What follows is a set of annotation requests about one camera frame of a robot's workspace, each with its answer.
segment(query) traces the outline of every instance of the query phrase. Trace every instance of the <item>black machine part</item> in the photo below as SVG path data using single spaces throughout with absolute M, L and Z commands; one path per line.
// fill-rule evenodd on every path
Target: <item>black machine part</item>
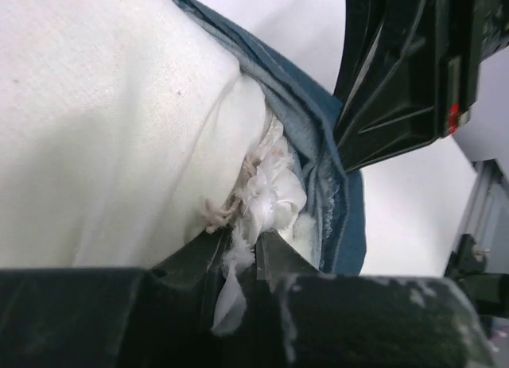
M 491 338 L 494 319 L 509 319 L 509 182 L 496 160 L 477 162 L 475 169 L 476 182 L 445 276 L 468 295 Z
M 345 170 L 448 136 L 469 119 L 480 63 L 509 45 L 509 0 L 347 0 L 334 95 Z
M 152 271 L 1 271 L 0 366 L 494 366 L 451 280 L 324 275 L 271 233 L 239 277 L 240 329 L 214 338 L 227 240 L 202 234 Z

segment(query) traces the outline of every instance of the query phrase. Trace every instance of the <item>white surface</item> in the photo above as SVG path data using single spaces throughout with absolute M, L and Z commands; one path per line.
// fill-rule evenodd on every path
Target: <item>white surface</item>
M 332 91 L 344 0 L 200 0 L 260 37 Z M 363 169 L 364 274 L 443 273 L 475 180 L 452 138 Z
M 509 176 L 508 84 L 509 48 L 506 48 L 481 64 L 472 118 L 454 137 L 471 161 L 497 159 Z
M 246 158 L 247 165 L 249 159 L 260 160 L 259 165 L 256 169 L 253 165 L 243 169 L 235 187 L 243 208 L 231 230 L 230 249 L 223 255 L 227 275 L 217 298 L 211 329 L 217 336 L 230 335 L 242 323 L 247 300 L 237 276 L 255 262 L 253 246 L 260 234 L 270 229 L 293 229 L 307 200 L 301 182 L 291 171 L 293 159 L 282 123 L 271 110 L 267 112 L 267 121 L 270 124 L 265 137 L 251 154 L 252 158 Z M 298 250 L 309 262 L 312 262 L 313 246 L 309 244 L 308 253 Z
M 152 267 L 256 147 L 260 86 L 171 0 L 0 0 L 0 266 Z

